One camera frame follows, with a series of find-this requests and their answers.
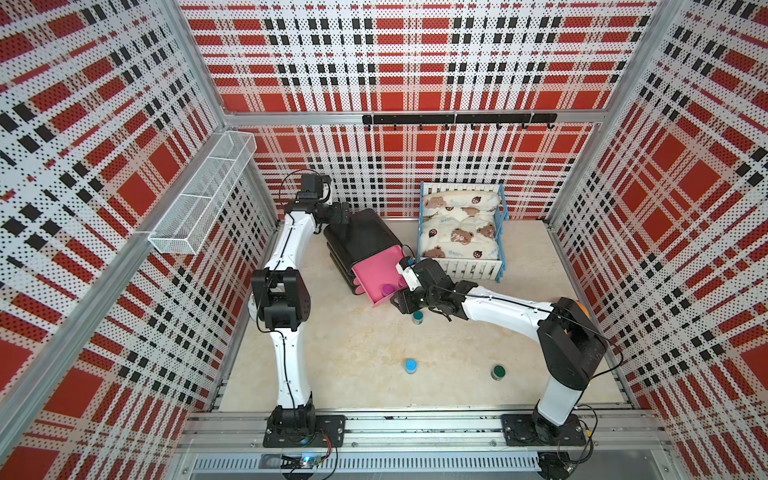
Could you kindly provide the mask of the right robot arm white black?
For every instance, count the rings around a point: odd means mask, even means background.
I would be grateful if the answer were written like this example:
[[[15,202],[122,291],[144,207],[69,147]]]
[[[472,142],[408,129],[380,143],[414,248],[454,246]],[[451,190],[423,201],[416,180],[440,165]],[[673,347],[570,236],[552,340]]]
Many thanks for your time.
[[[588,443],[586,428],[574,409],[597,375],[609,341],[577,301],[565,297],[551,304],[527,301],[475,282],[455,282],[433,259],[415,262],[406,257],[396,269],[406,288],[394,294],[390,302],[401,313],[427,309],[448,320],[484,322],[521,334],[541,348],[549,379],[530,415],[502,417],[509,446]]]

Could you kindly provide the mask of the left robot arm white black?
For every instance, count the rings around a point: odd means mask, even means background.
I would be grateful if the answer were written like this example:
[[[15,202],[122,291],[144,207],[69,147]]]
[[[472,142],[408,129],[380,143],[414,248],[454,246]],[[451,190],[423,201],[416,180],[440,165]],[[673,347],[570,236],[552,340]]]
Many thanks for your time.
[[[300,272],[309,241],[322,225],[349,222],[346,202],[295,201],[286,206],[277,243],[264,267],[251,276],[248,309],[260,333],[270,337],[276,357],[278,394],[267,419],[265,448],[325,447],[343,443],[346,418],[319,415],[305,369],[303,325],[311,297]]]

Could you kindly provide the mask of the black pink drawer cabinet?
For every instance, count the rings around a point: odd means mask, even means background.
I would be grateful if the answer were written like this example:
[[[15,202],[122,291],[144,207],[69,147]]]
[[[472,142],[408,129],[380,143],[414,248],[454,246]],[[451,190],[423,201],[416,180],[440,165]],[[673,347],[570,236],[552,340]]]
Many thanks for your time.
[[[402,243],[372,209],[353,214],[346,225],[330,225],[324,231],[330,257],[354,295],[352,267],[359,261]]]

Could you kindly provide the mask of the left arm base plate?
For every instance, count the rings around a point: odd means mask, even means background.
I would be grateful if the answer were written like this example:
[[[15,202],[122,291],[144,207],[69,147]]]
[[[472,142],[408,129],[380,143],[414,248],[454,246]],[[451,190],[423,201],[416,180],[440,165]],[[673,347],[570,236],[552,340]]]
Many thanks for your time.
[[[293,410],[273,412],[267,419],[264,448],[341,447],[347,418],[344,415],[309,416]]]

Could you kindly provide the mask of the pink top drawer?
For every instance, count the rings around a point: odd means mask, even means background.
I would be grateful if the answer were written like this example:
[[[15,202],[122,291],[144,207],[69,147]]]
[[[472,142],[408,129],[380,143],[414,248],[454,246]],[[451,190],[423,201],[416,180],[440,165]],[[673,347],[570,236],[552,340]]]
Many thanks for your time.
[[[353,287],[356,294],[365,294],[376,307],[386,302],[396,292],[406,288],[402,276],[396,266],[404,257],[399,245],[379,252],[369,258],[357,262],[352,267],[354,275]],[[392,295],[384,295],[382,287],[390,284],[395,288]]]

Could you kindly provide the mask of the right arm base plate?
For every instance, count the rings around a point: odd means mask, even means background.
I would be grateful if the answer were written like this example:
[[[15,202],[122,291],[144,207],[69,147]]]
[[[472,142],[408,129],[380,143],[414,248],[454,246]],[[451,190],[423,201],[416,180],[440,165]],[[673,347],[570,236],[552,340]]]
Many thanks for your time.
[[[565,423],[556,426],[538,415],[504,414],[502,433],[507,446],[585,446],[585,428],[577,415],[570,414]]]

